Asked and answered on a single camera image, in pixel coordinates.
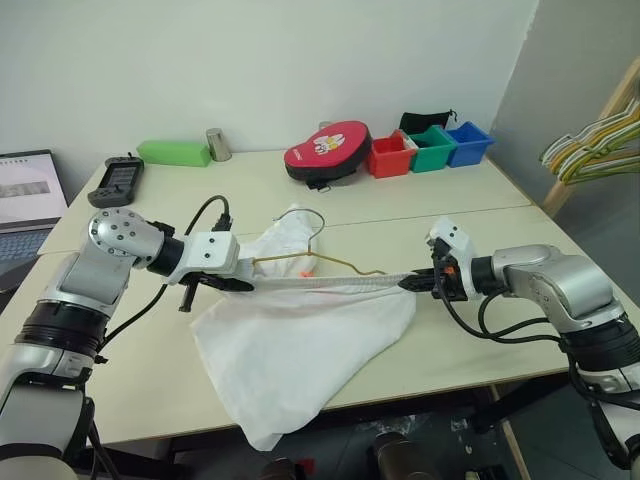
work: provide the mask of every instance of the wire hanger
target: wire hanger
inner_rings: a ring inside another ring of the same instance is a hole
[[[382,270],[371,270],[370,272],[363,272],[363,271],[359,270],[353,263],[349,263],[349,262],[347,262],[345,260],[340,260],[339,258],[334,258],[334,257],[329,257],[327,255],[322,255],[320,253],[316,253],[313,250],[311,250],[311,240],[313,240],[315,237],[320,235],[320,233],[324,230],[324,227],[325,227],[325,224],[326,224],[326,222],[324,220],[324,217],[319,212],[317,212],[316,210],[313,210],[311,208],[292,208],[292,209],[287,210],[286,212],[284,212],[278,218],[274,218],[273,220],[274,220],[274,222],[277,222],[278,220],[283,219],[285,216],[289,215],[292,212],[310,212],[310,213],[313,213],[314,215],[316,215],[322,221],[322,225],[320,226],[320,229],[317,232],[315,232],[313,235],[311,235],[309,237],[309,240],[307,240],[307,251],[306,252],[298,252],[298,253],[288,253],[288,254],[285,254],[285,255],[274,255],[272,257],[254,258],[253,261],[252,261],[253,265],[256,265],[257,263],[260,263],[260,262],[270,262],[270,261],[273,261],[273,260],[282,260],[283,258],[316,257],[316,258],[320,258],[322,260],[327,260],[329,262],[339,263],[340,265],[344,265],[346,267],[349,267],[354,272],[356,272],[358,275],[373,275],[375,273],[380,274],[380,275],[386,275],[386,273],[383,272]]]

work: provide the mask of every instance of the white table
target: white table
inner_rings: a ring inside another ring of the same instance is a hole
[[[293,202],[321,210],[329,225],[345,225],[443,213],[530,205],[531,202],[490,162],[464,168],[376,180],[363,169],[326,193],[291,179],[283,152],[236,153],[228,162],[205,168],[145,165],[131,208],[182,232],[200,205],[215,194],[231,203],[236,234],[264,231]],[[104,174],[100,166],[40,249],[41,254],[77,250],[96,212],[87,201]],[[216,208],[202,217],[213,225]]]
[[[429,266],[424,235],[437,216],[327,228],[320,250],[353,261],[365,269],[388,272]],[[565,253],[580,249],[537,207],[519,207],[451,215],[473,238],[480,255],[530,243],[550,243]],[[240,236],[249,241],[255,235]],[[0,318],[0,338],[13,338],[34,307],[35,299],[65,254],[38,261]],[[318,275],[348,271],[321,262]],[[129,289],[109,324],[114,328],[155,294],[160,278],[134,271]],[[182,287],[171,287],[138,324],[110,344],[107,365],[97,366],[87,385],[96,401],[96,421],[105,443],[166,437],[231,424],[201,364],[189,324],[219,298],[204,287],[191,314],[178,313]],[[640,310],[618,291],[629,318],[640,322]],[[475,324],[477,303],[458,303],[463,318]],[[501,299],[492,304],[490,328],[499,329],[539,316],[527,300]],[[537,326],[532,333],[549,331]],[[440,302],[420,296],[417,315],[405,335],[355,375],[329,402],[328,408],[406,398],[431,392],[539,376],[566,368],[566,360],[550,342],[507,346],[465,334]]]

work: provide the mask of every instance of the laptop keyboard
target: laptop keyboard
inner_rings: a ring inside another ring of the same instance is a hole
[[[35,257],[50,230],[0,234],[0,262]]]

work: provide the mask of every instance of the green pencil case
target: green pencil case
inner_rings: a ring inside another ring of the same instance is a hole
[[[211,162],[209,149],[198,142],[170,142],[147,140],[136,148],[145,163],[206,167]]]

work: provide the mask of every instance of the table leg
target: table leg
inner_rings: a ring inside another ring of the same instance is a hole
[[[533,378],[468,418],[476,433],[487,433],[503,420],[569,383],[566,373]]]

